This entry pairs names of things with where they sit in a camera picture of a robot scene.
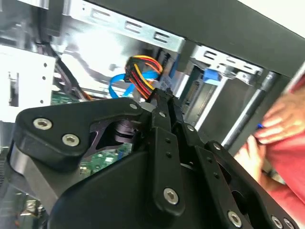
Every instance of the green circuit board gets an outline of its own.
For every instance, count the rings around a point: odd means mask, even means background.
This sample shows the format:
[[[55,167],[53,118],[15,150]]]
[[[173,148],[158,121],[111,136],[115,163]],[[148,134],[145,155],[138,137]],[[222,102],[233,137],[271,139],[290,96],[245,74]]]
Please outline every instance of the green circuit board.
[[[69,96],[65,94],[59,92],[52,92],[51,105],[70,104],[77,102],[78,100],[71,99]]]
[[[51,98],[51,105],[77,103],[65,94],[53,92]],[[103,150],[90,157],[83,158],[80,164],[82,179],[100,171],[103,168],[113,164],[114,162],[127,156],[132,150],[132,144],[124,143],[119,148],[113,150]]]

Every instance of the human hand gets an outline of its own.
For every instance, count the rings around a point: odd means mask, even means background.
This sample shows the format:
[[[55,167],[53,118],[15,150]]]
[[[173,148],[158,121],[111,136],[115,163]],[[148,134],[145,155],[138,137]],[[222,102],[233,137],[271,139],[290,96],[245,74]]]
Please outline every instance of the human hand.
[[[305,131],[305,90],[283,95],[264,116],[263,129],[255,133],[262,144],[276,142]]]
[[[260,183],[265,154],[266,146],[258,145],[251,135],[234,158],[254,180]]]

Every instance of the person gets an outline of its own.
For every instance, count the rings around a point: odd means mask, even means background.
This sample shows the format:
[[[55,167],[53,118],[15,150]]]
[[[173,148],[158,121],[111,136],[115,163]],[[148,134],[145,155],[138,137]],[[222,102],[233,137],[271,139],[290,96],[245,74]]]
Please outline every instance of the person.
[[[262,125],[235,159],[291,217],[305,224],[305,75],[275,102]],[[265,157],[285,185],[262,173]]]

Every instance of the black panel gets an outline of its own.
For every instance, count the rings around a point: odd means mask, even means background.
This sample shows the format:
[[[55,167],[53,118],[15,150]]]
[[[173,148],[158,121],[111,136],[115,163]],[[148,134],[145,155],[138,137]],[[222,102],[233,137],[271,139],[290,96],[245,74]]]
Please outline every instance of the black panel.
[[[240,147],[242,147],[242,145],[246,142],[249,135],[256,131],[257,124],[261,122],[263,116],[277,100],[288,83],[289,79],[285,76],[280,76],[280,78],[275,82],[272,89],[266,94],[265,99],[260,103],[258,108],[255,110],[255,113],[243,127],[238,137],[228,148],[228,151],[231,155],[235,155]]]
[[[53,0],[49,2],[47,12],[47,34],[59,37],[61,34],[63,0]]]
[[[305,39],[236,0],[89,2],[292,77]]]
[[[14,123],[0,121],[0,149],[10,146],[13,128]]]
[[[89,229],[92,225],[99,225],[101,219],[105,229],[160,228],[152,224],[148,215],[144,217],[147,161],[147,153],[133,154],[71,187],[53,208],[49,228]],[[171,228],[213,228],[213,222],[207,220],[209,208],[204,208],[204,195],[199,192],[201,182],[187,168],[182,167],[181,174],[188,193],[188,208]],[[90,194],[88,191],[92,188],[102,195]]]
[[[238,79],[228,80],[198,131],[201,139],[222,142],[255,91]]]

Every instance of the finger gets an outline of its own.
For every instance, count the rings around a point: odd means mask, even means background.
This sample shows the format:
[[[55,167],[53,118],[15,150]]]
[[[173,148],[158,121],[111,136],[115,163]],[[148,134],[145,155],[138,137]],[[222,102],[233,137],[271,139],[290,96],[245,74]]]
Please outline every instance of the finger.
[[[259,157],[261,159],[261,161],[263,162],[263,159],[266,156],[266,145],[258,145],[258,149],[259,149]]]
[[[280,123],[275,124],[271,127],[266,127],[266,128],[260,129],[254,135],[257,138],[262,138],[262,137],[268,137],[268,136],[275,135],[275,134],[280,134],[281,132],[283,132],[287,128],[293,126],[294,124],[295,124],[294,116],[293,116],[293,114],[291,114],[288,118],[281,121]]]
[[[272,114],[268,118],[264,118],[262,125],[263,127],[270,127],[288,119],[290,116],[292,116],[291,111],[283,109]]]
[[[296,134],[299,134],[299,133],[303,132],[304,130],[305,130],[305,128],[303,126],[293,125],[293,126],[287,128],[286,130],[282,131],[279,134],[260,138],[259,142],[262,144],[269,144],[272,142],[277,142],[277,141],[283,140],[285,138],[292,137]]]
[[[249,148],[249,157],[251,158],[251,160],[257,160],[257,158],[259,158],[259,155],[258,155],[258,145],[257,145],[257,142],[256,142],[256,139],[250,135],[248,137],[248,140],[247,140],[247,143],[248,143],[248,148]]]
[[[273,106],[269,109],[269,111],[264,115],[264,118],[268,118],[274,113],[283,110],[285,108],[285,103],[283,103],[282,99],[279,99]]]
[[[235,160],[242,166],[245,165],[247,161],[249,161],[248,149],[246,146],[245,147],[244,146],[234,156]]]

